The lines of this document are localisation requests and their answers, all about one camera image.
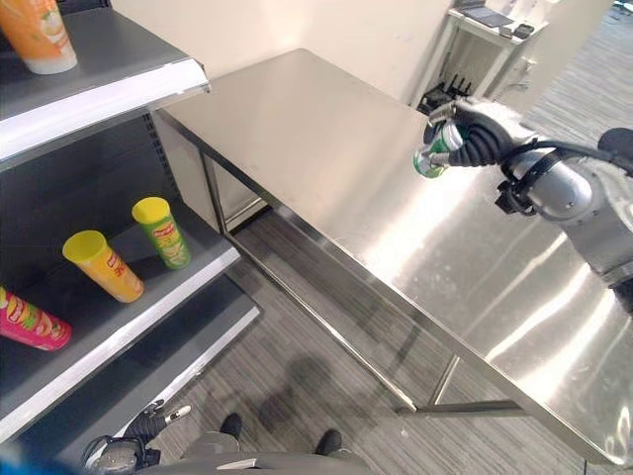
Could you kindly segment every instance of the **electronic device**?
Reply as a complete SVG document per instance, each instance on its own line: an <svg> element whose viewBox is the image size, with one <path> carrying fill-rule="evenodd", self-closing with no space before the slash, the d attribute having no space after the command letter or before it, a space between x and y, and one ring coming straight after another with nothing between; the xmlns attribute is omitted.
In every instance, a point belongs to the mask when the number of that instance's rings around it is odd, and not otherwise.
<svg viewBox="0 0 633 475"><path fill-rule="evenodd" d="M482 23L490 28L502 27L514 23L505 15L485 7L486 0L462 0L455 4L457 11L468 18Z"/></svg>
<svg viewBox="0 0 633 475"><path fill-rule="evenodd" d="M521 23L514 32L512 33L514 36L521 40L525 40L534 32L534 27L528 25L526 23Z"/></svg>

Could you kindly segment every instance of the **robotic arm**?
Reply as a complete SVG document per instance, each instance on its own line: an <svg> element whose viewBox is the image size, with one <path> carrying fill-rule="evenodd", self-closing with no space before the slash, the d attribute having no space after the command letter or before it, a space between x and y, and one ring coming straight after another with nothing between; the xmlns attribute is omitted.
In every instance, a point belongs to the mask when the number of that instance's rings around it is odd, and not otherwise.
<svg viewBox="0 0 633 475"><path fill-rule="evenodd" d="M621 130L626 140L600 147L608 149L549 141L502 104L468 97L433 111L424 141L447 120L462 131L464 144L427 152L426 165L499 165L505 181L496 204L507 214L538 213L557 224L633 314L633 132Z"/></svg>

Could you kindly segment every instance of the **white wall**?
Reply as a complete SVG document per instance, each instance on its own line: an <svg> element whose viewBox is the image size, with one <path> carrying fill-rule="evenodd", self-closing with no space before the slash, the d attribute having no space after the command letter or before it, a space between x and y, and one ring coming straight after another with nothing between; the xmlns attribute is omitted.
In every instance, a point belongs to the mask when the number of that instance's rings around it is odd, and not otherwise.
<svg viewBox="0 0 633 475"><path fill-rule="evenodd" d="M210 78L294 48L405 102L451 0L114 0Z"/></svg>
<svg viewBox="0 0 633 475"><path fill-rule="evenodd" d="M519 111L527 111L563 70L574 53L596 30L612 0L559 0L549 14L549 25L518 55L536 61L530 87L508 89L500 100Z"/></svg>

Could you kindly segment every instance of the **gray shelving unit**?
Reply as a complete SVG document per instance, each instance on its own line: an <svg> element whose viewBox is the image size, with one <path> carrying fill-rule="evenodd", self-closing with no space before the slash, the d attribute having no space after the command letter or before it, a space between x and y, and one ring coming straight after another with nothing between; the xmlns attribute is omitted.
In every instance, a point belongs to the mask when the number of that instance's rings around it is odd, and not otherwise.
<svg viewBox="0 0 633 475"><path fill-rule="evenodd" d="M0 339L0 442L77 461L88 438L172 397L259 310L222 276L239 255L182 203L147 114L209 90L202 66L110 8L64 23L75 68L37 76L0 55L0 283L72 326L58 351ZM169 201L186 268L167 269L134 224L145 196ZM85 229L143 281L137 301L117 302L63 260L63 241Z"/></svg>
<svg viewBox="0 0 633 475"><path fill-rule="evenodd" d="M195 59L109 8L64 24L78 64L32 74L2 57L0 172L148 111L209 89Z"/></svg>
<svg viewBox="0 0 633 475"><path fill-rule="evenodd" d="M90 440L120 433L139 408L168 401L257 315L252 301L220 277L27 430L23 449L77 464Z"/></svg>
<svg viewBox="0 0 633 475"><path fill-rule="evenodd" d="M145 284L135 302L117 302L71 265L21 292L26 300L63 316L73 335L65 348L54 352L2 341L2 440L27 426L239 258L232 245L185 205L172 205L172 213L192 252L192 262L184 269L167 269L140 226L110 239Z"/></svg>

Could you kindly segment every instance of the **table leg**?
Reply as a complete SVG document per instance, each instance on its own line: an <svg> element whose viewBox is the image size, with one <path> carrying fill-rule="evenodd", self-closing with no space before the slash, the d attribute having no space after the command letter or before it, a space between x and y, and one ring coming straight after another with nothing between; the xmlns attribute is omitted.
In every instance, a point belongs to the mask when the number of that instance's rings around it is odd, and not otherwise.
<svg viewBox="0 0 633 475"><path fill-rule="evenodd" d="M459 356L453 354L450 361L446 365L446 369L444 369L442 376L439 378L439 381L437 382L437 385L433 390L433 394L429 398L428 403L426 403L427 406L435 406L437 403L440 402L440 400L444 396L444 393L448 389L448 383L453 377L453 373L455 373L455 370L457 369L457 363L459 363Z"/></svg>
<svg viewBox="0 0 633 475"><path fill-rule="evenodd" d="M338 342L363 368L371 373L386 389L388 389L394 396L396 396L409 411L415 411L415 404L413 400L407 396L407 394L400 389L390 378L385 376L383 372L376 368L367 358L365 358L335 327L333 327L324 317L322 317L310 304L301 298L293 289L291 289L275 272L262 262L255 254L253 254L244 244L242 244L234 235L232 235L226 226L225 214L222 209L222 202L220 197L220 190L218 189L218 180L216 179L216 172L213 169L213 159L210 157L212 163L207 163L205 160L205 153L199 149L200 159L202 160L203 167L205 169L205 175L207 179L207 186L209 187L209 194L211 195L211 201L216 212L216 218L218 220L218 227L223 236L228 239L239 251L240 254L248 257L251 262L262 272L270 281L276 284L284 291L284 293L290 297L295 304L297 304L302 310L304 310L313 320L330 336Z"/></svg>
<svg viewBox="0 0 633 475"><path fill-rule="evenodd" d="M213 160L208 163L205 160L205 153L198 148L198 154L200 155L200 161L202 161L202 167L205 170L205 178L207 179L207 186L209 187L209 194L211 195L211 204L216 212L216 220L218 221L218 230L221 235L226 236L228 234L228 226L226 225L225 212L222 209L222 200L220 199L220 189L218 188L218 178L216 177L216 171L214 170Z"/></svg>
<svg viewBox="0 0 633 475"><path fill-rule="evenodd" d="M527 414L514 402L502 401L477 401L474 403L460 404L435 404L415 408L415 412L398 411L401 416L424 416L432 418L464 418L464 417L522 417Z"/></svg>
<svg viewBox="0 0 633 475"><path fill-rule="evenodd" d="M450 383L460 358L456 354L451 356L444 372L440 376L433 394L428 399L426 406L415 407L415 412L401 412L403 416L428 416L435 418L450 417L472 417L472 416L488 416L488 417L508 417L508 416L525 416L524 411L513 401L477 401L472 403L460 404L439 404L444 396L448 384Z"/></svg>

